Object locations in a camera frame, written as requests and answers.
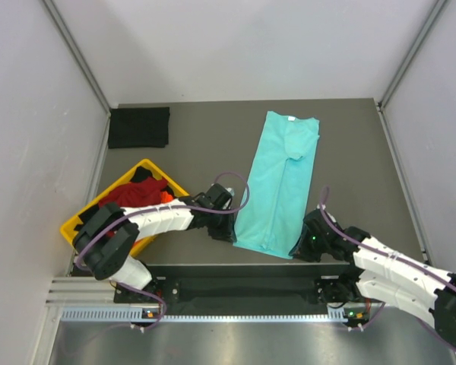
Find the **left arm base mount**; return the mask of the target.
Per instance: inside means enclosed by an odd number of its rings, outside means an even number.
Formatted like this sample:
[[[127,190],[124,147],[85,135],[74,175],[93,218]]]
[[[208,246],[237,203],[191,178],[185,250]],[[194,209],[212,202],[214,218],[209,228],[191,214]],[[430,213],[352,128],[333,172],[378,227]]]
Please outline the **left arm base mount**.
[[[148,270],[113,275],[107,281],[114,287],[114,303],[158,303],[162,284]]]

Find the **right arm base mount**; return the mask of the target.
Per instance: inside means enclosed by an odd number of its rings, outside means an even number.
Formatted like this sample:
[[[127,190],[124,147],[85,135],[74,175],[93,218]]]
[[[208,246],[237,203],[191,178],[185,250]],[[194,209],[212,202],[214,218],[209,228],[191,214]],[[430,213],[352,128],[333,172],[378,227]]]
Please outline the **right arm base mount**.
[[[362,303],[364,296],[356,286],[356,278],[348,275],[322,277],[315,280],[318,299],[323,303]]]

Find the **aluminium frame rail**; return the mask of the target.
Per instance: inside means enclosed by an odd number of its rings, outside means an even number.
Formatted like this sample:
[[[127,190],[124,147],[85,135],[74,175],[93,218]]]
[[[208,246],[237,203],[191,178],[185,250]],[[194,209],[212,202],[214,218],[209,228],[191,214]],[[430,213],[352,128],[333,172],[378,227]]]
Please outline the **aluminium frame rail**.
[[[264,306],[268,305],[269,300],[289,300],[304,305],[323,304],[316,293],[315,280],[319,279],[317,277],[181,278],[169,276],[156,279],[163,285],[161,298],[169,305],[197,299],[220,300],[221,303],[240,299],[243,309],[254,306],[257,299],[262,300]],[[387,303],[397,296],[417,294],[416,289],[405,289],[368,273],[356,279],[356,286],[364,299]],[[114,287],[107,282],[76,277],[55,279],[46,302],[58,305],[94,305],[114,303],[113,297]]]

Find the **orange t shirt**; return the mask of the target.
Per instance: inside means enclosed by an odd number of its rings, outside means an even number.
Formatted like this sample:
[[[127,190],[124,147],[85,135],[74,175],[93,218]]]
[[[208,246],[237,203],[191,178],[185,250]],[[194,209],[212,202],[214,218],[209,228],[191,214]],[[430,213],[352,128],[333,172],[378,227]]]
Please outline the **orange t shirt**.
[[[172,202],[174,199],[175,199],[175,196],[173,194],[170,194],[167,191],[160,192],[160,203],[161,204],[166,204],[166,203]]]

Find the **black t shirt in bin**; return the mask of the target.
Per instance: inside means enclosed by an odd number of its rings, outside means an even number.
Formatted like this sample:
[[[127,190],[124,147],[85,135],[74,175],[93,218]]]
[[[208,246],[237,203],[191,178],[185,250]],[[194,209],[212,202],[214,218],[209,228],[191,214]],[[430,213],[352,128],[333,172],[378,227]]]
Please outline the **black t shirt in bin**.
[[[101,207],[98,205],[98,202],[100,201],[101,198],[105,197],[108,193],[110,193],[115,187],[124,185],[127,183],[139,183],[139,182],[146,180],[146,178],[148,178],[148,177],[153,177],[154,179],[157,179],[154,177],[153,172],[151,170],[149,170],[148,168],[137,167],[135,169],[133,176],[130,179],[124,179],[124,180],[114,184],[110,190],[106,190],[106,191],[102,192],[97,197],[96,203],[93,203],[92,206],[90,206],[89,208],[86,208],[82,213],[80,213],[78,215],[78,217],[80,219],[80,223],[74,227],[74,231],[79,232],[81,230],[81,228],[99,211],[99,209]],[[167,187],[165,188],[165,191],[169,192],[170,194],[173,194],[176,197],[176,194],[175,194],[174,190],[169,186],[168,181],[167,181]]]

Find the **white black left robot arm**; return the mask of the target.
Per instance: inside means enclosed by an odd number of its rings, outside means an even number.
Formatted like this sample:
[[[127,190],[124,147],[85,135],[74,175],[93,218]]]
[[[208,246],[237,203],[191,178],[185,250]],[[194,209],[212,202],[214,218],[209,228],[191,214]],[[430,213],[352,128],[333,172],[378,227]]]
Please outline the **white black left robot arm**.
[[[234,191],[214,183],[194,197],[175,198],[150,207],[126,208],[112,202],[101,207],[72,240],[79,259],[98,280],[130,287],[140,301],[152,300],[157,283],[147,266],[130,254],[134,244],[171,231],[207,228],[214,240],[233,242]]]

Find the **folded black t shirt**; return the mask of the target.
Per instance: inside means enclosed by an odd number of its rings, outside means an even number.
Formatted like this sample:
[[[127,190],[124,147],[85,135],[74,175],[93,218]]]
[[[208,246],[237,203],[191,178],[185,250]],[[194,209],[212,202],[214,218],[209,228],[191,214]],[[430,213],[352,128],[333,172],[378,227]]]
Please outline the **folded black t shirt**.
[[[110,111],[108,147],[164,148],[169,144],[169,107]]]

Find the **dark red t shirt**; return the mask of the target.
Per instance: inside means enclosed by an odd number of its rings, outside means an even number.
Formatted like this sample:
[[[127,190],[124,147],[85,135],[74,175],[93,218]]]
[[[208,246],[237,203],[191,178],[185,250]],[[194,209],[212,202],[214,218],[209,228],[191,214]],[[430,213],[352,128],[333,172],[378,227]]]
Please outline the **dark red t shirt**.
[[[148,177],[142,182],[129,182],[115,187],[98,202],[100,207],[116,203],[123,208],[142,208],[160,203],[160,192],[165,191],[167,181]]]

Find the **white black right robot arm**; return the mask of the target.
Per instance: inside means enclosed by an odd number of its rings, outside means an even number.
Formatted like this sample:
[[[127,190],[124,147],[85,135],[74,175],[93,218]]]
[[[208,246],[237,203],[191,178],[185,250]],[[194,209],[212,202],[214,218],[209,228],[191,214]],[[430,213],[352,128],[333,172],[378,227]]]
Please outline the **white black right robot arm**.
[[[318,279],[324,303],[377,300],[425,323],[456,351],[456,272],[418,262],[357,227],[342,228],[322,208],[309,212],[291,255],[317,262],[328,254],[348,263],[336,279]]]

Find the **teal t shirt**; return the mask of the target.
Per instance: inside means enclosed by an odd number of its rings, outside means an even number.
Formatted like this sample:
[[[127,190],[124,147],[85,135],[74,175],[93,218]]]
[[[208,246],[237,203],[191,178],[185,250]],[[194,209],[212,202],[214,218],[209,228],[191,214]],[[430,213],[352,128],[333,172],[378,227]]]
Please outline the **teal t shirt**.
[[[290,259],[303,218],[319,140],[319,121],[267,112],[249,173],[248,202],[235,220],[234,246]]]

